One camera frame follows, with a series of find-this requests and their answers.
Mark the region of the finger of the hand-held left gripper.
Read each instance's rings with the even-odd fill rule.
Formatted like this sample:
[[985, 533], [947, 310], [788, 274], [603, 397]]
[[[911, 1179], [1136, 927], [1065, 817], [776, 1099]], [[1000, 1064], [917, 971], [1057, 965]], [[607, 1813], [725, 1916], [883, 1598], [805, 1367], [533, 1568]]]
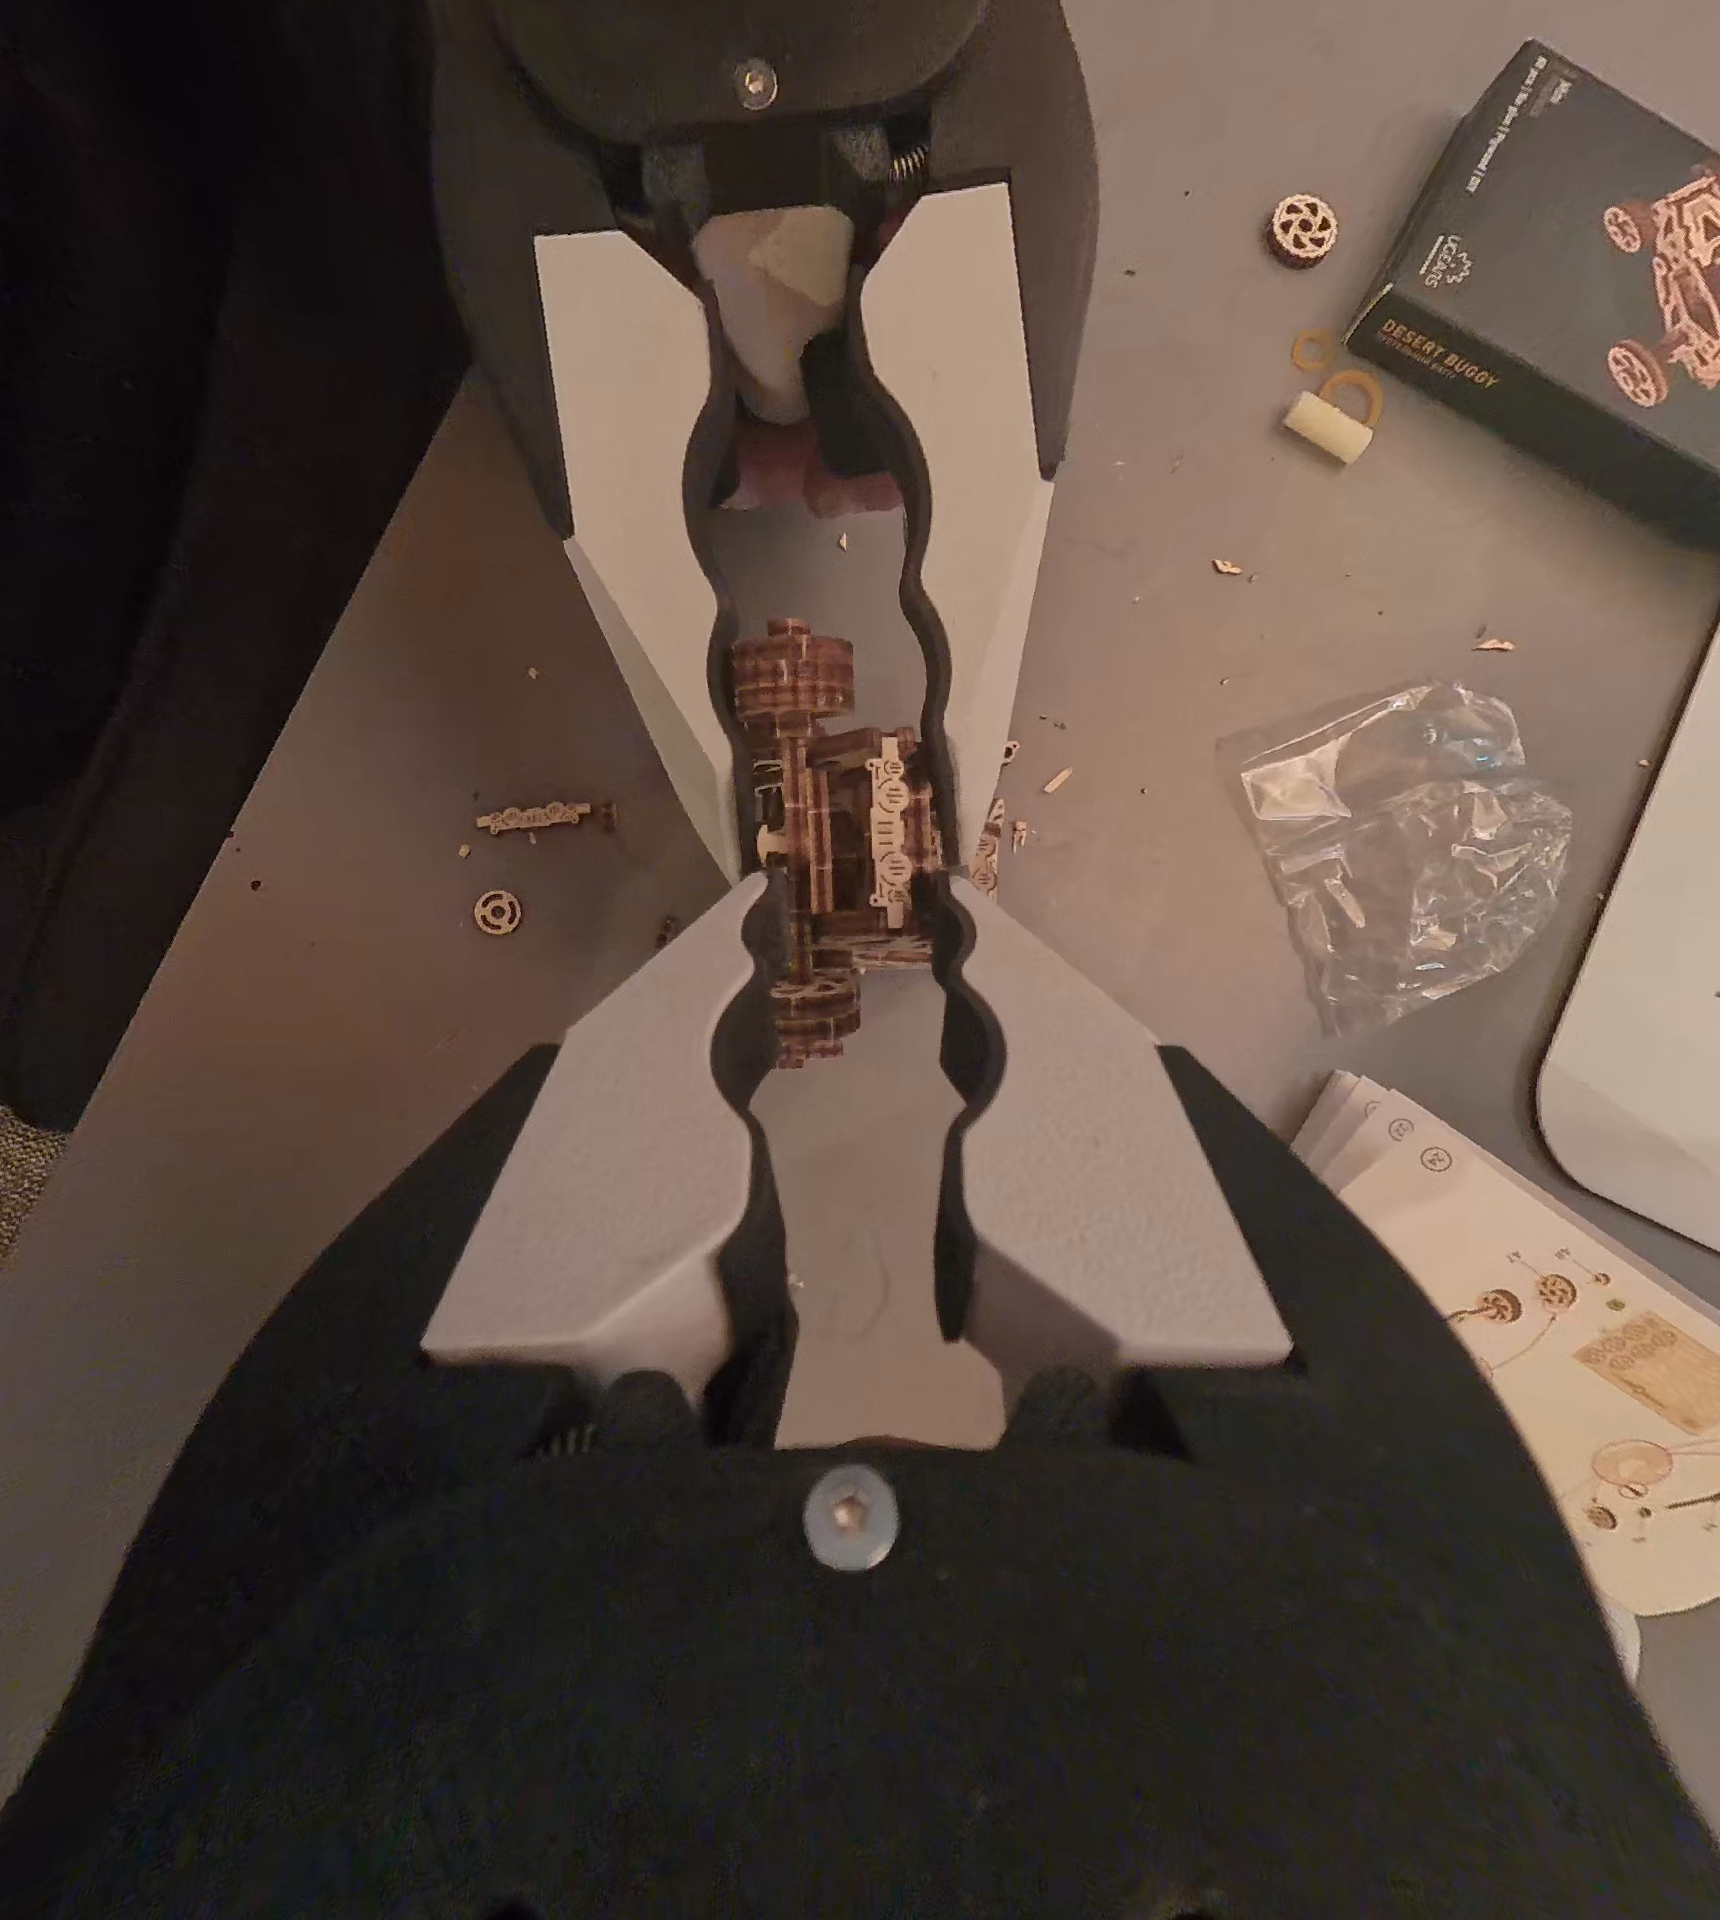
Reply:
[[537, 295], [559, 419], [564, 550], [661, 768], [730, 879], [746, 869], [713, 650], [725, 602], [695, 518], [695, 459], [728, 419], [703, 297], [621, 229], [538, 235]]
[[1012, 190], [921, 195], [860, 281], [857, 370], [903, 490], [901, 602], [947, 865], [996, 796], [1055, 484], [1040, 472]]

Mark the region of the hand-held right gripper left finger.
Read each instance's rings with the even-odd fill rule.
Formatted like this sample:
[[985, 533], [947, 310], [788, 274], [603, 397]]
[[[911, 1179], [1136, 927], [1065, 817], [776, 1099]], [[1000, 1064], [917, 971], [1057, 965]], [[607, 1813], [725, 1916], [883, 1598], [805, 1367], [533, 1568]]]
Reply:
[[753, 1097], [784, 899], [749, 877], [564, 1037], [422, 1336], [445, 1362], [718, 1372], [790, 1317]]

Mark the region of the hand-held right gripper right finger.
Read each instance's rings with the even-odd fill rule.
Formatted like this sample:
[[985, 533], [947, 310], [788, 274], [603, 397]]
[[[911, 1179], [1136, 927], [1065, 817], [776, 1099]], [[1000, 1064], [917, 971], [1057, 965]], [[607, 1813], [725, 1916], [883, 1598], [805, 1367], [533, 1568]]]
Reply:
[[935, 1305], [1000, 1372], [1265, 1367], [1290, 1336], [1156, 1035], [967, 877], [935, 908]]

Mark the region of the clear plastic bag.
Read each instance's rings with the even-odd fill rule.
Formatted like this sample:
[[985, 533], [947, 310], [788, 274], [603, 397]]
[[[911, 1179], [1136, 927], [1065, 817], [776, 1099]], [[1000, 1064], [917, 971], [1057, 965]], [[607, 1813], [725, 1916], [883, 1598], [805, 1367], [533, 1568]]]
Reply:
[[1556, 916], [1573, 809], [1494, 693], [1329, 701], [1224, 738], [1214, 765], [1329, 1035], [1506, 971]]

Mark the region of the black model box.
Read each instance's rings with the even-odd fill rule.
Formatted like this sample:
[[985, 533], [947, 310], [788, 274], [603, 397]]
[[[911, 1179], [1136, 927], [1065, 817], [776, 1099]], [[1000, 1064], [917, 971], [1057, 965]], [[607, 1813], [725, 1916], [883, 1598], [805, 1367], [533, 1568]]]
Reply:
[[1457, 122], [1346, 345], [1720, 555], [1720, 154], [1543, 41]]

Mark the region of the person's left hand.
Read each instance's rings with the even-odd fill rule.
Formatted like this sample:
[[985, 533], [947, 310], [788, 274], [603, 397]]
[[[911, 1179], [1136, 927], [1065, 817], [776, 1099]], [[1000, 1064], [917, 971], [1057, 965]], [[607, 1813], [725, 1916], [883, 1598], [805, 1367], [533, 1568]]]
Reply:
[[903, 493], [890, 472], [845, 477], [824, 460], [811, 419], [736, 419], [736, 478], [722, 496], [728, 512], [803, 508], [815, 518], [890, 513]]

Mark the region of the white wax cylinder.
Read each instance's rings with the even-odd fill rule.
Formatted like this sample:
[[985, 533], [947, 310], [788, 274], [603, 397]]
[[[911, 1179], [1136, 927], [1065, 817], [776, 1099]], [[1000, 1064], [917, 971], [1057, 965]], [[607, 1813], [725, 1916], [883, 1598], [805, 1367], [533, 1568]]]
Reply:
[[1286, 434], [1320, 449], [1341, 466], [1352, 466], [1375, 439], [1375, 426], [1355, 419], [1320, 392], [1302, 392], [1281, 419]]

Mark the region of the instruction booklet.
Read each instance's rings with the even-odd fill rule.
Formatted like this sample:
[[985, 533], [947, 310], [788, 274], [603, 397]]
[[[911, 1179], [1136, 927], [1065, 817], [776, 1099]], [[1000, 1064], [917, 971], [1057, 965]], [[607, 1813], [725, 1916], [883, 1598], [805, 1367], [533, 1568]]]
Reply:
[[1366, 1076], [1327, 1076], [1294, 1151], [1455, 1331], [1599, 1597], [1719, 1602], [1720, 1313]]

